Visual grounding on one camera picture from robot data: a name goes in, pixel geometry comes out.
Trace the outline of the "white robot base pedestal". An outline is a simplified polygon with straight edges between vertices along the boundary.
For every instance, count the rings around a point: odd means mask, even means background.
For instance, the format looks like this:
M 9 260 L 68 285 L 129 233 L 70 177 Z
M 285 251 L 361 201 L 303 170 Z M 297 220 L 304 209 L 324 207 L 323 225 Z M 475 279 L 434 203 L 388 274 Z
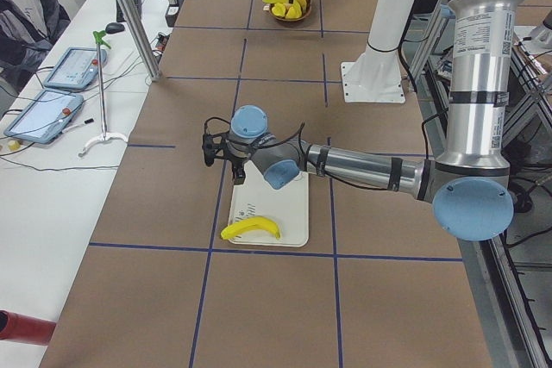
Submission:
M 354 62 L 341 63 L 347 103 L 404 103 L 398 52 L 414 0 L 378 0 L 367 46 Z

